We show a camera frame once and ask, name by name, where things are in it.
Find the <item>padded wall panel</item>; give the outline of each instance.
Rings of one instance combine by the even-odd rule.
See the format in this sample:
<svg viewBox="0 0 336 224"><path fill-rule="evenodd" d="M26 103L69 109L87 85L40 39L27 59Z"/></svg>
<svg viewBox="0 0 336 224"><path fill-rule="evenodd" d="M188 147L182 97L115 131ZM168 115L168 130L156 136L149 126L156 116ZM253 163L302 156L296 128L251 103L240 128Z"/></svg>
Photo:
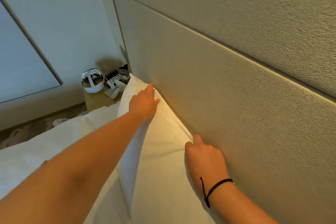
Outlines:
<svg viewBox="0 0 336 224"><path fill-rule="evenodd" d="M137 0L336 96L336 0Z"/></svg>
<svg viewBox="0 0 336 224"><path fill-rule="evenodd" d="M282 223L334 223L336 104L136 1L115 2L134 75L223 151L238 187Z"/></svg>

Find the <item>white door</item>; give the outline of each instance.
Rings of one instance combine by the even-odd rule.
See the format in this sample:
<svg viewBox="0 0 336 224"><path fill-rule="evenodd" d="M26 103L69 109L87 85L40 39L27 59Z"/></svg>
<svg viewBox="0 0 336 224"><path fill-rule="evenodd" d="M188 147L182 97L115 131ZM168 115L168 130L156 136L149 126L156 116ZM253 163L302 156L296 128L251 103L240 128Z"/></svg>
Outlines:
<svg viewBox="0 0 336 224"><path fill-rule="evenodd" d="M0 103L60 86L0 3Z"/></svg>

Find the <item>black bracelet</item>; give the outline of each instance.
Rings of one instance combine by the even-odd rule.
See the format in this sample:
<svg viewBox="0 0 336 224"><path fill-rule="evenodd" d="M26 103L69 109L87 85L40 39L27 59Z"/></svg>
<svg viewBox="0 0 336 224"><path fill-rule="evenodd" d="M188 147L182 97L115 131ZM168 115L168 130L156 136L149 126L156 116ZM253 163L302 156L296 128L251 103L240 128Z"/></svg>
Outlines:
<svg viewBox="0 0 336 224"><path fill-rule="evenodd" d="M202 189L203 189L203 195L204 195L204 201L207 204L207 206L210 208L210 203L209 203L209 196L211 195L211 193L219 186L222 185L225 182L232 182L233 184L235 184L235 181L232 179L224 179L221 180L220 182L217 182L210 190L208 193L208 196L205 195L205 188L204 188L204 183L203 183L203 179L201 177L201 181L202 181Z"/></svg>

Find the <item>left arm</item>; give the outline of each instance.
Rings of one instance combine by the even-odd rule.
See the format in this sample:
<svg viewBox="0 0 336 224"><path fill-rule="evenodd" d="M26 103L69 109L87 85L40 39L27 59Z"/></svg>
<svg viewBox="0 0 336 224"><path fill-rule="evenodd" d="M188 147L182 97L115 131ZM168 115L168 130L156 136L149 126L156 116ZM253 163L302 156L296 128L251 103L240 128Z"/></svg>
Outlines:
<svg viewBox="0 0 336 224"><path fill-rule="evenodd" d="M6 224L83 223L138 128L154 116L153 84L133 96L129 112L43 164L0 201Z"/></svg>

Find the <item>patterned carpet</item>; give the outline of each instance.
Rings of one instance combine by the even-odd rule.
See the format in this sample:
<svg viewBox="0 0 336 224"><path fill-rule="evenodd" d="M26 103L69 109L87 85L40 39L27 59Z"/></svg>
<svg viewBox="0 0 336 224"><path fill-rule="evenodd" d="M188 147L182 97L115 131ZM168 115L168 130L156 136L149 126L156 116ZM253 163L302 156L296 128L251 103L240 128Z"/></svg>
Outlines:
<svg viewBox="0 0 336 224"><path fill-rule="evenodd" d="M53 121L57 119L72 119L86 111L85 103L66 109L64 112L35 120L30 124L15 129L6 129L0 132L0 150L19 143L26 142L39 134L52 129Z"/></svg>

